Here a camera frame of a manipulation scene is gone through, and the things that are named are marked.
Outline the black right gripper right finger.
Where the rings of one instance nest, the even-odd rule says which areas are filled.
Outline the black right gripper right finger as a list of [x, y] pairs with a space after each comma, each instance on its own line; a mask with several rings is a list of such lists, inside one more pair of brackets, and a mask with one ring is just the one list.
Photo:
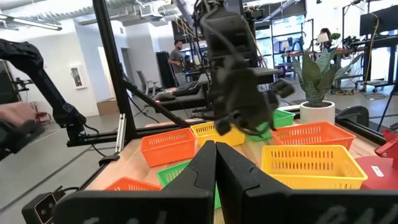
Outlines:
[[229, 145], [216, 148], [226, 224], [398, 224], [398, 190], [293, 190]]

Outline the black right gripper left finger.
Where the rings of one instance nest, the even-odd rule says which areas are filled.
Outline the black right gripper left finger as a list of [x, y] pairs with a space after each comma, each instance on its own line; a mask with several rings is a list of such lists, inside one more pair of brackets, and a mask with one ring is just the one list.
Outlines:
[[84, 190], [66, 196], [54, 224], [212, 224], [216, 144], [207, 141], [188, 166], [160, 191]]

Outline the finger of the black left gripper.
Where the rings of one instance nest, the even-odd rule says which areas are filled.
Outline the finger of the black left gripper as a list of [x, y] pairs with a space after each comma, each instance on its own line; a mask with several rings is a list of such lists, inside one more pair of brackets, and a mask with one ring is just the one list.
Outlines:
[[270, 103], [278, 103], [279, 98], [286, 98], [295, 93], [295, 88], [285, 80], [277, 80], [267, 91], [267, 97]]
[[215, 129], [220, 136], [225, 135], [231, 131], [231, 125], [228, 118], [218, 119], [214, 122]]

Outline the yellow plastic basket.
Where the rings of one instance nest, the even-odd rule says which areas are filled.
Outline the yellow plastic basket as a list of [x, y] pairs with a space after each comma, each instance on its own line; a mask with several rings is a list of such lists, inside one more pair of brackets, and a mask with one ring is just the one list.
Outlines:
[[218, 134], [215, 129], [215, 124], [212, 121], [202, 124], [196, 124], [191, 126], [190, 128], [200, 146], [203, 146], [204, 143], [206, 143], [207, 141], [223, 142], [230, 146], [238, 146], [244, 144], [245, 142], [246, 136], [234, 126], [231, 127], [230, 132], [222, 136]]
[[261, 170], [295, 190], [356, 190], [368, 179], [347, 149], [340, 145], [265, 146]]

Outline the green plastic basket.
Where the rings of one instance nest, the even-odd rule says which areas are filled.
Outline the green plastic basket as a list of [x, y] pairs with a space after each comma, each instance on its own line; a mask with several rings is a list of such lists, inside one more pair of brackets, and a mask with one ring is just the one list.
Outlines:
[[[168, 167], [160, 170], [157, 173], [157, 177], [163, 187], [166, 187], [171, 181], [173, 181], [183, 170], [188, 166], [190, 161], [185, 161], [177, 165]], [[218, 192], [218, 186], [215, 187], [215, 210], [221, 208], [220, 196]]]
[[258, 131], [262, 131], [264, 128], [267, 128], [267, 131], [264, 132], [263, 134], [261, 134], [261, 135], [248, 135], [248, 138], [251, 139], [252, 141], [263, 141], [263, 140], [271, 138], [272, 134], [270, 132], [268, 123], [263, 123], [263, 124], [259, 125], [256, 129]]
[[273, 117], [274, 127], [279, 128], [284, 126], [291, 126], [293, 125], [294, 117], [295, 117], [294, 113], [282, 110], [275, 110]]

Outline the orange plastic basket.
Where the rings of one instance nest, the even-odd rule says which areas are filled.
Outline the orange plastic basket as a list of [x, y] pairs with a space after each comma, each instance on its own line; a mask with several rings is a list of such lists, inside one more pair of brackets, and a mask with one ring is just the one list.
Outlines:
[[190, 128], [146, 136], [142, 138], [140, 151], [149, 167], [191, 159], [195, 137]]
[[161, 186], [144, 182], [141, 180], [121, 177], [105, 188], [111, 191], [160, 191]]
[[326, 121], [285, 126], [271, 131], [275, 145], [341, 145], [347, 150], [356, 138]]

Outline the green snake plant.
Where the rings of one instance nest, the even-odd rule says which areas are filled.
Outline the green snake plant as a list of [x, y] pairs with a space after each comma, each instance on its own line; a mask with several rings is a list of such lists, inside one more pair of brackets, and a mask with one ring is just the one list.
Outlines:
[[316, 60], [312, 60], [308, 52], [303, 53], [300, 62], [295, 57], [292, 58], [292, 65], [299, 79], [300, 87], [305, 92], [309, 107], [326, 107], [323, 99], [327, 91], [331, 89], [333, 82], [343, 78], [345, 73], [364, 53], [360, 53], [347, 66], [338, 70], [335, 70], [335, 66], [330, 63], [335, 55], [336, 49], [330, 52], [327, 49], [323, 49]]

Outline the white plant pot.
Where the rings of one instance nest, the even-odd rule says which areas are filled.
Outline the white plant pot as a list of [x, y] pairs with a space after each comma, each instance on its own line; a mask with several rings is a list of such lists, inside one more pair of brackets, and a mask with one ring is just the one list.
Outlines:
[[313, 123], [327, 121], [335, 123], [335, 104], [331, 101], [322, 101], [321, 107], [311, 107], [309, 102], [300, 104], [300, 122]]

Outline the black desk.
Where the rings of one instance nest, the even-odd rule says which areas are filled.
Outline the black desk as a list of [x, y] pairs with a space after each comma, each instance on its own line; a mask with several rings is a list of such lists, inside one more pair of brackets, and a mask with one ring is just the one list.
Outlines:
[[175, 96], [175, 91], [172, 93], [161, 92], [157, 94], [154, 100], [156, 103], [170, 111], [200, 107], [208, 108], [210, 105], [208, 97], [208, 84], [210, 79], [210, 76], [202, 73], [197, 81], [192, 82], [195, 84], [193, 93], [183, 96]]

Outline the person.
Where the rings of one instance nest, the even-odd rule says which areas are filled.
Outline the person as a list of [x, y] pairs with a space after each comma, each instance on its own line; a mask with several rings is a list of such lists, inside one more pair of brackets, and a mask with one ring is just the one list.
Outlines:
[[168, 63], [173, 67], [174, 75], [178, 81], [178, 86], [186, 84], [185, 74], [183, 72], [184, 66], [182, 65], [181, 58], [182, 42], [176, 40], [174, 42], [174, 49], [171, 51]]
[[328, 52], [331, 52], [331, 32], [328, 28], [322, 28], [317, 37], [317, 45], [320, 46], [320, 50], [326, 49]]

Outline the black rounded device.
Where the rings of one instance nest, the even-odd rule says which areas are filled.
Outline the black rounded device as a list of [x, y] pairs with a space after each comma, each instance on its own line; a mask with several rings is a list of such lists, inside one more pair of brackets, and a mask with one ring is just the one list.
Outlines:
[[338, 119], [354, 119], [354, 121], [365, 127], [369, 126], [369, 111], [364, 106], [350, 106], [337, 113]]

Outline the dark ribbed panel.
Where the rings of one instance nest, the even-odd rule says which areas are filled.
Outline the dark ribbed panel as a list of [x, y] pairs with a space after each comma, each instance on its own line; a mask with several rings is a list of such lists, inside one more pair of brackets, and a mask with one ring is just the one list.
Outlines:
[[171, 64], [168, 62], [169, 53], [166, 51], [157, 52], [156, 57], [162, 86], [165, 89], [176, 87], [174, 71]]

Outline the grey office chair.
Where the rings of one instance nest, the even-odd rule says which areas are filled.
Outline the grey office chair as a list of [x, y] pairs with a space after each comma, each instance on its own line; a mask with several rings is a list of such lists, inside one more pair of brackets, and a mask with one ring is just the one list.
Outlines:
[[142, 90], [146, 95], [149, 96], [155, 96], [156, 94], [156, 84], [157, 82], [152, 81], [152, 80], [147, 80], [146, 77], [144, 76], [143, 72], [140, 70], [136, 71], [142, 85]]

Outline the red desk lamp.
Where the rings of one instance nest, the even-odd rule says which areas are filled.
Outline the red desk lamp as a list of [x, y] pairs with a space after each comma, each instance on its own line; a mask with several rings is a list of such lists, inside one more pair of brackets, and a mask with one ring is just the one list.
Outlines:
[[375, 148], [375, 156], [364, 156], [355, 159], [368, 179], [361, 189], [398, 190], [398, 133], [393, 129], [383, 129], [386, 143]]

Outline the cardboard box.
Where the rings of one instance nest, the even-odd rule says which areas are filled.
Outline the cardboard box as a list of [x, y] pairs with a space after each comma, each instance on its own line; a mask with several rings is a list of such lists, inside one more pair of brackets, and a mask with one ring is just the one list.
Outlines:
[[97, 102], [97, 107], [100, 115], [119, 114], [118, 102], [115, 98]]

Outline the black computer monitor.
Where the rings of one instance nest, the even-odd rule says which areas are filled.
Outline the black computer monitor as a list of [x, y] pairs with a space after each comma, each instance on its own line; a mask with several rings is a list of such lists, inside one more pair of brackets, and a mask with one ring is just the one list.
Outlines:
[[372, 34], [377, 22], [377, 33], [398, 29], [398, 5], [361, 15], [359, 34]]

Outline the red cart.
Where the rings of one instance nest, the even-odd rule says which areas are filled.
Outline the red cart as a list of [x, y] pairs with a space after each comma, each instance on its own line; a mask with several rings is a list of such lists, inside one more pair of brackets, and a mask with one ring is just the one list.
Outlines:
[[52, 121], [52, 117], [49, 113], [39, 110], [38, 102], [33, 101], [30, 102], [30, 105], [35, 113], [35, 121], [41, 126], [45, 126], [46, 124], [50, 124]]

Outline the person's hand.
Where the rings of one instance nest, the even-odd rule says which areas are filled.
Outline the person's hand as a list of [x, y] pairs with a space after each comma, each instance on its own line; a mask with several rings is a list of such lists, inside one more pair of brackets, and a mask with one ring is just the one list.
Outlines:
[[29, 103], [18, 101], [0, 105], [0, 120], [20, 126], [28, 120], [34, 120], [35, 113]]

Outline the ceiling light strip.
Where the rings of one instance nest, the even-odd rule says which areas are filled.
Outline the ceiling light strip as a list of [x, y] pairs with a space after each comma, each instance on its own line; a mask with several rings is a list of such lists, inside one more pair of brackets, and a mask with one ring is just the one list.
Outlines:
[[7, 16], [4, 14], [0, 14], [0, 20], [8, 21], [8, 22], [15, 22], [15, 23], [24, 24], [27, 26], [39, 27], [39, 28], [43, 28], [43, 29], [50, 29], [50, 30], [57, 30], [57, 31], [62, 30], [62, 27], [60, 27], [60, 26], [46, 24], [43, 22], [30, 21], [27, 19], [21, 19], [18, 17]]

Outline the silver metal bracket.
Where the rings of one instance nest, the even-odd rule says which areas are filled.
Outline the silver metal bracket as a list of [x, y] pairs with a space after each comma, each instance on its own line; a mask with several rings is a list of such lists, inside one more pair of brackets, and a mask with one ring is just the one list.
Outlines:
[[115, 145], [115, 153], [120, 153], [124, 148], [125, 143], [125, 134], [126, 134], [126, 114], [120, 114], [119, 117], [119, 125], [116, 137], [116, 145]]

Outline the black aluminium frame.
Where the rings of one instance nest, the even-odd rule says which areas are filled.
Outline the black aluminium frame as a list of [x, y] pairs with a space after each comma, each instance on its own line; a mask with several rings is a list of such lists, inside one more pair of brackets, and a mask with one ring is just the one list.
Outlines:
[[[126, 135], [126, 140], [130, 141], [132, 139], [142, 138], [144, 136], [149, 136], [152, 134], [159, 134], [166, 131], [171, 131], [180, 128], [189, 128], [190, 125], [197, 124], [199, 121], [188, 122], [179, 118], [172, 114], [169, 110], [164, 108], [161, 105], [155, 103], [154, 100], [143, 94], [132, 84], [123, 80], [122, 78], [122, 69], [120, 66], [119, 56], [116, 50], [116, 43], [114, 40], [114, 34], [111, 27], [111, 22], [109, 20], [108, 9], [106, 6], [106, 0], [92, 0], [93, 9], [95, 12], [95, 16], [97, 19], [99, 34], [101, 36], [101, 41], [104, 47], [106, 59], [108, 61], [108, 68], [110, 70], [111, 79], [113, 81], [113, 86], [115, 87], [116, 99], [118, 102], [118, 107], [120, 113], [124, 113], [126, 115], [125, 121], [127, 122], [127, 127], [123, 134]], [[173, 122], [172, 124], [168, 124], [165, 126], [159, 126], [158, 128], [141, 128], [137, 129], [135, 127], [134, 118], [132, 115], [131, 107], [129, 99], [127, 98], [128, 94], [126, 90], [131, 90], [134, 94], [136, 94], [140, 99], [144, 100], [146, 103], [150, 104], [155, 109], [159, 110], [166, 118]], [[374, 142], [377, 145], [383, 145], [386, 143], [385, 138], [381, 133], [370, 130], [366, 127], [361, 127], [358, 124], [354, 124], [352, 121], [347, 119], [336, 119], [337, 124], [340, 126], [349, 129], [362, 136], [363, 138]], [[67, 142], [68, 147], [73, 146], [82, 146], [82, 145], [92, 145], [106, 142], [116, 141], [117, 132], [108, 132], [108, 133], [100, 133], [93, 134], [90, 136], [83, 136], [76, 139], [72, 139]]]

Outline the white wall cabinet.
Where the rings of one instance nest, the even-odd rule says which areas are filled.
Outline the white wall cabinet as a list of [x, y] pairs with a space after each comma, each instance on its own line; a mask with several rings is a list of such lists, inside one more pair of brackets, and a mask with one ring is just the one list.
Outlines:
[[75, 89], [81, 90], [87, 88], [85, 83], [83, 66], [82, 65], [72, 65], [70, 67], [71, 76], [73, 78]]

